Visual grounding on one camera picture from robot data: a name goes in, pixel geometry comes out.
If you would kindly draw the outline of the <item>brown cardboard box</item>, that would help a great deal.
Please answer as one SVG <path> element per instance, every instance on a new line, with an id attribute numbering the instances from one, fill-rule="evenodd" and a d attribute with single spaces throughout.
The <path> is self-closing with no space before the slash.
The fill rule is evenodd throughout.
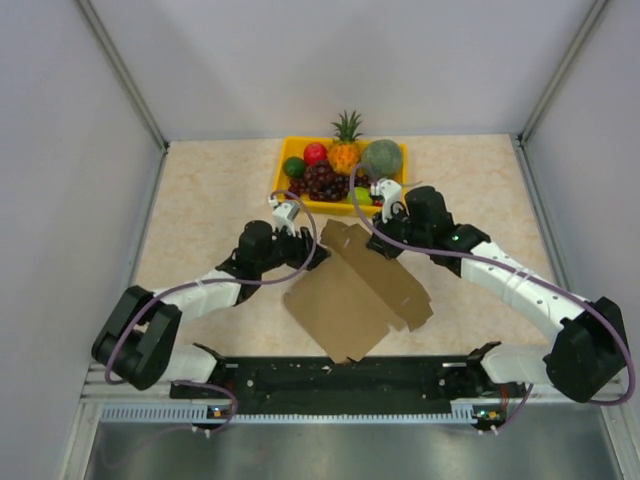
<path id="1" fill-rule="evenodd" d="M 367 248 L 368 231 L 329 219 L 330 253 L 283 296 L 296 322 L 336 364 L 362 360 L 394 329 L 413 332 L 432 317 L 431 298 L 398 260 Z"/>

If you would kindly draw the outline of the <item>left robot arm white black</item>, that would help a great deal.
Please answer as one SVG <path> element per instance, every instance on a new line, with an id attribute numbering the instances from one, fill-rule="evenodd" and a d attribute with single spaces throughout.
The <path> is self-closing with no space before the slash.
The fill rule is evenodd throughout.
<path id="1" fill-rule="evenodd" d="M 330 256 L 317 229 L 256 220 L 247 223 L 231 255 L 203 277 L 165 290 L 127 288 L 92 346 L 108 384 L 144 391 L 160 381 L 192 382 L 205 396 L 226 387 L 218 354 L 200 344 L 178 346 L 180 326 L 238 306 L 260 287 L 310 271 Z"/>

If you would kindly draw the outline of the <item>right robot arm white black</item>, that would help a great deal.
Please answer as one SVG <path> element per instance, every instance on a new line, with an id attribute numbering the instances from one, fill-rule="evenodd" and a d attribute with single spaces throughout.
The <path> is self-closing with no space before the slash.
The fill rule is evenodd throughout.
<path id="1" fill-rule="evenodd" d="M 388 259 L 424 254 L 455 276 L 491 292 L 544 336 L 545 346 L 491 344 L 474 353 L 469 388 L 487 396 L 502 384 L 548 384 L 565 397 L 593 402 L 622 369 L 630 352 L 618 305 L 589 301 L 515 261 L 490 236 L 454 221 L 443 196 L 429 186 L 408 193 L 390 179 L 375 182 L 381 210 L 372 218 L 369 249 Z"/>

